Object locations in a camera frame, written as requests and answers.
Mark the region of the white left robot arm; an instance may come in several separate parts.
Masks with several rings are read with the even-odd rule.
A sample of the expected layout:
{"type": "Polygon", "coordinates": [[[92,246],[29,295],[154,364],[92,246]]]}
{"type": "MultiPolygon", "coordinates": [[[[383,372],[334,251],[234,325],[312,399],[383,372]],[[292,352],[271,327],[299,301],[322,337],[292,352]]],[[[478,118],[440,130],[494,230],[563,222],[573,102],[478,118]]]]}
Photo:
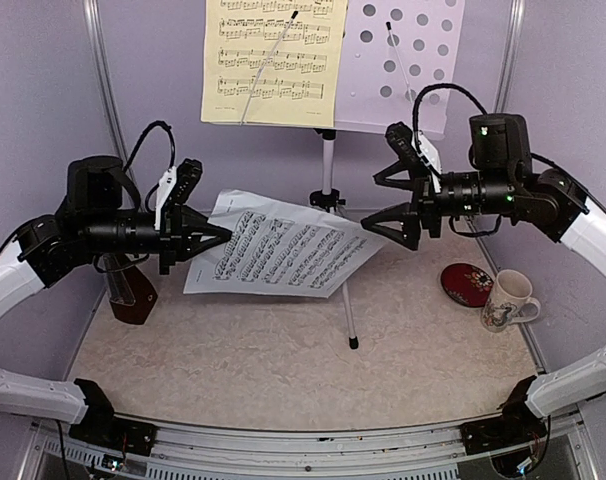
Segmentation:
{"type": "MultiPolygon", "coordinates": [[[[0,319],[105,254],[155,255],[166,275],[175,264],[227,243],[230,230],[186,204],[201,175],[198,160],[170,167],[156,209],[143,212],[121,159],[98,155],[72,162],[58,210],[26,221],[0,247],[0,319]]],[[[90,380],[52,381],[0,369],[0,413],[83,425],[104,445],[123,434],[111,402],[90,380]]]]}

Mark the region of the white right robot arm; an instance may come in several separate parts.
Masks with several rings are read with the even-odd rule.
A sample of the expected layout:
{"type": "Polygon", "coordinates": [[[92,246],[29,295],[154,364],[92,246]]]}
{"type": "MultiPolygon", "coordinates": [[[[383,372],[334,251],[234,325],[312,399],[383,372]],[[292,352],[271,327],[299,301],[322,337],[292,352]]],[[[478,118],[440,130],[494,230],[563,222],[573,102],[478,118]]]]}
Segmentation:
{"type": "MultiPolygon", "coordinates": [[[[411,192],[410,202],[362,220],[364,229],[409,250],[427,231],[441,234],[441,220],[496,215],[535,226],[555,243],[583,257],[606,278],[606,211],[589,191],[553,162],[532,169],[525,119],[518,114],[480,114],[469,120],[470,172],[439,173],[420,151],[418,129],[399,122],[385,137],[398,159],[375,174],[376,184],[411,192]]],[[[544,435],[545,418],[606,393],[606,345],[562,369],[517,383],[499,416],[483,433],[506,444],[526,433],[544,435]]]]}

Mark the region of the white sheet music page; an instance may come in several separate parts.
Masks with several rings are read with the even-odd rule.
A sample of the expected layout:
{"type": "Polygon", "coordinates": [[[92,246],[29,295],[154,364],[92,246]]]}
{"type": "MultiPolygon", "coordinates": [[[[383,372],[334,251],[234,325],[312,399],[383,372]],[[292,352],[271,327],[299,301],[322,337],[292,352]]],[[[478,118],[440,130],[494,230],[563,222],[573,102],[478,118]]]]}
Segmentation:
{"type": "Polygon", "coordinates": [[[221,191],[209,222],[232,237],[192,259],[185,294],[328,298],[386,244],[338,215],[241,190],[221,191]]]}

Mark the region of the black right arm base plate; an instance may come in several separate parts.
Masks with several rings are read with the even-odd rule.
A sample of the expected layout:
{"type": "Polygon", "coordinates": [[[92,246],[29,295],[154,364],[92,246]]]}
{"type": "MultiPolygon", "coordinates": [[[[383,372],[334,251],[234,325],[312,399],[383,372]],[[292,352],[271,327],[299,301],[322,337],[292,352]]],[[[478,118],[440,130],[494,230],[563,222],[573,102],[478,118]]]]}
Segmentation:
{"type": "Polygon", "coordinates": [[[547,435],[547,422],[513,422],[501,416],[463,423],[462,442],[467,455],[512,447],[547,435]]]}

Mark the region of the yellow sheet music page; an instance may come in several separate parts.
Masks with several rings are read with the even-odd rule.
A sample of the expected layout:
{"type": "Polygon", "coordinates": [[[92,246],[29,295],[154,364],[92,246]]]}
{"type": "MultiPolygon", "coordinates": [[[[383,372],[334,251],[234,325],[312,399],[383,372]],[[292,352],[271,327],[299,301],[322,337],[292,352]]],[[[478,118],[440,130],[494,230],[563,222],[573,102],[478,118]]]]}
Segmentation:
{"type": "Polygon", "coordinates": [[[331,128],[348,4],[209,1],[201,119],[331,128]]]}

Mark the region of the white perforated music stand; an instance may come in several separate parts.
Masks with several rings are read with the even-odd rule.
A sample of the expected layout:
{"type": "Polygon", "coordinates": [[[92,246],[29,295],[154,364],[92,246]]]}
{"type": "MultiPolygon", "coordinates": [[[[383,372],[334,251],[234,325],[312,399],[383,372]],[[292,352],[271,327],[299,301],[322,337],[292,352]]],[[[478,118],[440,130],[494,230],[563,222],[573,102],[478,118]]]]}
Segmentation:
{"type": "Polygon", "coordinates": [[[410,122],[415,96],[454,76],[464,0],[351,1],[345,22],[334,126],[322,129],[322,186],[312,206],[339,213],[344,204],[333,186],[338,132],[382,134],[410,122]]]}

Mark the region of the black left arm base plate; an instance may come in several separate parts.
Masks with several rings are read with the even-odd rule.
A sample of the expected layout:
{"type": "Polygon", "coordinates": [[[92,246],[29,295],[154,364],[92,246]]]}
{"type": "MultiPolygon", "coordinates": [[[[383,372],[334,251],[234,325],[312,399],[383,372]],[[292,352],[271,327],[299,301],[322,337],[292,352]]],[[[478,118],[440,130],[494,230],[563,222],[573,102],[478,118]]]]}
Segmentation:
{"type": "Polygon", "coordinates": [[[69,436],[73,439],[145,457],[150,456],[156,435],[155,425],[120,417],[114,417],[104,425],[76,424],[69,428],[69,436]]]}

